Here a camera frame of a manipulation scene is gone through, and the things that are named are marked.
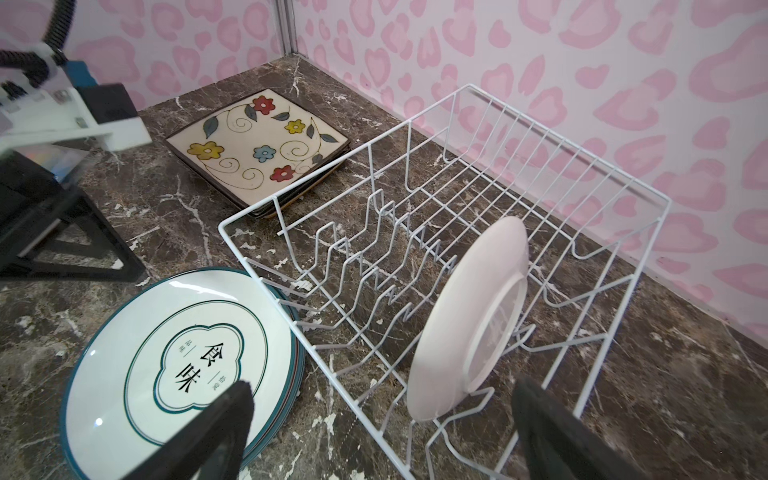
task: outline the yellow flower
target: yellow flower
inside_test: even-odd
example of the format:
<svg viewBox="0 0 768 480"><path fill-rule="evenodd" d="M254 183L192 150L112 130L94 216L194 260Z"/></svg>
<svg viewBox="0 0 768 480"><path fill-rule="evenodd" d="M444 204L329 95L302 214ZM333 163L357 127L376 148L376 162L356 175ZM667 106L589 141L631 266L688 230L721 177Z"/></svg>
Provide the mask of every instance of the yellow flower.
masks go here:
<svg viewBox="0 0 768 480"><path fill-rule="evenodd" d="M288 125L286 125L285 128L290 134L300 134L304 131L304 127L306 127L306 125L301 123L301 120L294 120L288 122Z"/></svg>
<svg viewBox="0 0 768 480"><path fill-rule="evenodd" d="M198 160L209 160L211 158L218 158L219 154L223 151L224 147L219 147L216 145L215 141L209 141L205 145L190 145L190 149L187 150L187 153L194 155Z"/></svg>

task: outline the metal corner post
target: metal corner post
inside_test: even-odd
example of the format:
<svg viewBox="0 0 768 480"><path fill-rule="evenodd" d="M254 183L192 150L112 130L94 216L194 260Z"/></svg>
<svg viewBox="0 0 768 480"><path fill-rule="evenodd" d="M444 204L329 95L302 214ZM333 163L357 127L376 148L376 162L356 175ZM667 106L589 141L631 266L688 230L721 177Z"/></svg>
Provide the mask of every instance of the metal corner post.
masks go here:
<svg viewBox="0 0 768 480"><path fill-rule="evenodd" d="M293 17L293 0L276 0L277 27L280 30L280 42L283 54L299 53L296 46L296 19Z"/></svg>

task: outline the red flower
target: red flower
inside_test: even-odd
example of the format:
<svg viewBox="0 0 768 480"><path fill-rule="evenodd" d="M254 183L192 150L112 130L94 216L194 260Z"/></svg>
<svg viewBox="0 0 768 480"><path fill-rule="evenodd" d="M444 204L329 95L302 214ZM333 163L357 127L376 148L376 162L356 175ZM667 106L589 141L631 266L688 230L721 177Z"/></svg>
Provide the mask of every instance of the red flower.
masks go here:
<svg viewBox="0 0 768 480"><path fill-rule="evenodd" d="M272 104L271 98L261 95L253 99L253 109L260 111L262 115L269 115L275 109L275 106Z"/></svg>
<svg viewBox="0 0 768 480"><path fill-rule="evenodd" d="M276 168L274 173L270 175L270 180L274 180L276 182L282 182L284 180L290 180L293 178L293 174L295 174L296 171L290 167L290 165L286 165L283 168Z"/></svg>

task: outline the blue flower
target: blue flower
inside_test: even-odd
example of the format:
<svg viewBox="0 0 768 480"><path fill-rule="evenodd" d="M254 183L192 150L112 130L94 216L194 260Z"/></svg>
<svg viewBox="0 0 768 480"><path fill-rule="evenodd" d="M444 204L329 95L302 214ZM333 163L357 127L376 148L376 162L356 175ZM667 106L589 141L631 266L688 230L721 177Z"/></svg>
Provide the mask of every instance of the blue flower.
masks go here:
<svg viewBox="0 0 768 480"><path fill-rule="evenodd" d="M258 158L259 163L262 164L271 158L275 158L275 153L277 153L277 150L269 145L264 145L263 147L253 149L253 158Z"/></svg>

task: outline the dark marble surface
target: dark marble surface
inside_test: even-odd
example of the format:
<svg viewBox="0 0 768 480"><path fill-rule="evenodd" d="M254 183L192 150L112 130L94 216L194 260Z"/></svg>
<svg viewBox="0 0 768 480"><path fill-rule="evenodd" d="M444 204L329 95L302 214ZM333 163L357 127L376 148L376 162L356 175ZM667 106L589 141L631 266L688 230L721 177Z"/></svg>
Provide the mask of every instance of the dark marble surface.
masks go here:
<svg viewBox="0 0 768 480"><path fill-rule="evenodd" d="M206 112L261 88L272 88L332 119L350 136L353 146L397 123L295 57L142 111L155 143L122 154L96 153L100 161L81 185L122 237L129 239L128 244L147 266L148 276L135 285L36 282L0 286L4 320L0 324L0 478L73 478L58 437L62 395L80 351L122 303L146 285L174 273L200 266L238 265L217 232L218 223L237 209L160 141ZM392 146L400 146L397 138ZM367 165L351 160L294 204L290 216L312 210L366 176ZM423 174L428 172L425 166ZM387 177L381 181L389 182ZM364 204L364 197L356 198L340 208L342 213L358 213ZM348 217L346 227L352 229L354 215ZM277 226L274 219L244 220L238 225L242 228L236 240L253 247L247 248L248 254L278 264L286 254L285 243L274 234ZM564 264L558 287L566 294L578 291L581 283L588 283L599 271L595 268L589 263ZM618 265L617 274L627 268ZM605 306L595 307L595 324L590 328L607 325L601 323L603 313L610 314L614 300L607 298ZM532 342L536 345L557 338L561 324L565 328L574 314L536 310L532 316L541 325L541 335ZM571 366L564 364L551 387L562 402L573 405L580 389L574 379L583 381L586 362L594 353L590 346L571 349L567 358ZM337 353L336 368L343 368L355 354L353 349ZM542 377L551 358L517 351L505 357L489 378L498 394L488 408L452 427L457 448L492 465L498 455L498 438L506 442L511 431L508 392L514 376L526 372ZM369 372L360 375L365 382L371 378ZM352 391L357 377L347 382ZM764 349L644 276L582 419L651 478L768 478L767 394L768 354ZM380 419L381 411L389 406L384 397L386 393L364 406L374 419ZM404 418L396 415L392 422L399 424ZM428 431L417 431L417 442ZM440 478L474 478L463 468L454 475L446 474L447 465L455 461L441 442L432 455ZM422 449L415 450L414 462L414 473L423 478ZM526 476L519 457L513 457L506 472ZM284 428L243 473L248 475L398 477L311 359L300 397Z"/></svg>

